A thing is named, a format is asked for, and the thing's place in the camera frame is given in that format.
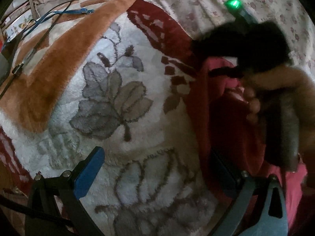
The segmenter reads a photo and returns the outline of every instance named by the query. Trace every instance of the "hand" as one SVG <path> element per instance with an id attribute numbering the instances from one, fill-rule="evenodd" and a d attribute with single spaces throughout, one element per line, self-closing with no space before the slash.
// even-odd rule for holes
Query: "hand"
<path id="1" fill-rule="evenodd" d="M 304 71 L 284 65 L 264 73 L 246 75 L 242 79 L 244 99 L 248 101 L 247 119 L 258 124 L 257 113 L 261 103 L 256 97 L 258 90 L 276 90 L 284 87 L 294 89 L 294 109 L 300 120 L 299 152 L 308 168 L 308 185 L 315 187 L 315 83 Z"/>

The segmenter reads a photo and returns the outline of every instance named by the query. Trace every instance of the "pink floral fabric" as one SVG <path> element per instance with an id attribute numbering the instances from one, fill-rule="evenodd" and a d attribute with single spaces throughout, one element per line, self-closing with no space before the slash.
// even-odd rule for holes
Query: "pink floral fabric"
<path id="1" fill-rule="evenodd" d="M 147 0 L 163 8 L 195 38 L 205 31 L 233 20 L 226 0 Z M 314 24 L 298 0 L 242 0 L 258 21 L 275 20 L 286 34 L 296 66 L 315 74 Z"/>

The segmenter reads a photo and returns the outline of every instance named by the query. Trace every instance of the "green light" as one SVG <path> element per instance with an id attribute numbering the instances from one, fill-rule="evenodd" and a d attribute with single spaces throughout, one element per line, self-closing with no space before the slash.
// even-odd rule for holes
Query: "green light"
<path id="1" fill-rule="evenodd" d="M 241 5 L 241 2 L 240 2 L 240 0 L 229 0 L 229 1 L 227 1 L 226 5 L 228 7 L 232 7 L 234 9 L 238 9 L 240 7 L 240 5 Z"/>

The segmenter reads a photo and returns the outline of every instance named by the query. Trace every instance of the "leaf pattern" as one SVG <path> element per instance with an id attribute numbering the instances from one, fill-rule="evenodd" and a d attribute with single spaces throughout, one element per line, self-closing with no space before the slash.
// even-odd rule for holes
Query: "leaf pattern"
<path id="1" fill-rule="evenodd" d="M 125 51 L 125 56 L 132 56 L 133 51 L 134 51 L 133 45 L 128 46 Z"/>
<path id="2" fill-rule="evenodd" d="M 84 66 L 86 87 L 83 96 L 88 100 L 80 101 L 70 125 L 83 135 L 100 140 L 109 138 L 123 125 L 124 140 L 128 142 L 131 140 L 128 123 L 143 117 L 153 101 L 145 97 L 146 87 L 142 82 L 132 81 L 122 87 L 122 77 L 117 70 L 107 74 L 102 68 L 93 62 Z"/>
<path id="3" fill-rule="evenodd" d="M 105 67 L 111 67 L 111 64 L 109 63 L 109 60 L 107 57 L 104 56 L 102 53 L 97 53 L 97 57 L 102 61 Z"/>
<path id="4" fill-rule="evenodd" d="M 169 111 L 176 109 L 181 101 L 181 97 L 178 93 L 169 96 L 163 105 L 163 111 L 167 114 Z"/>
<path id="5" fill-rule="evenodd" d="M 138 72 L 142 72 L 143 71 L 143 64 L 140 58 L 138 58 L 137 56 L 133 56 L 132 57 L 132 66 L 137 69 Z"/>
<path id="6" fill-rule="evenodd" d="M 34 157 L 35 161 L 40 159 L 42 155 L 48 155 L 49 165 L 56 170 L 65 168 L 74 168 L 78 162 L 83 160 L 78 151 L 80 138 L 74 132 L 66 132 L 61 134 L 52 134 L 49 130 L 50 137 L 42 139 L 37 144 L 39 156 Z"/>
<path id="7" fill-rule="evenodd" d="M 95 206 L 116 213 L 116 236 L 187 236 L 208 223 L 212 196 L 200 171 L 190 171 L 174 149 L 160 150 L 119 172 L 114 186 L 119 205 Z"/>
<path id="8" fill-rule="evenodd" d="M 114 30 L 116 33 L 119 33 L 120 31 L 120 26 L 116 22 L 112 23 L 109 28 Z"/>

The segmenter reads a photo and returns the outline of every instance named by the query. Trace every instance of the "blue gripper pad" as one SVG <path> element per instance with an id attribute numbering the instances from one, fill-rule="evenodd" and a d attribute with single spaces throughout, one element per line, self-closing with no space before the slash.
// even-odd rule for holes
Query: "blue gripper pad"
<path id="1" fill-rule="evenodd" d="M 89 156 L 79 162 L 73 172 L 81 170 L 74 180 L 73 193 L 77 200 L 86 196 L 94 179 L 105 160 L 105 152 L 103 148 L 96 146 Z"/>

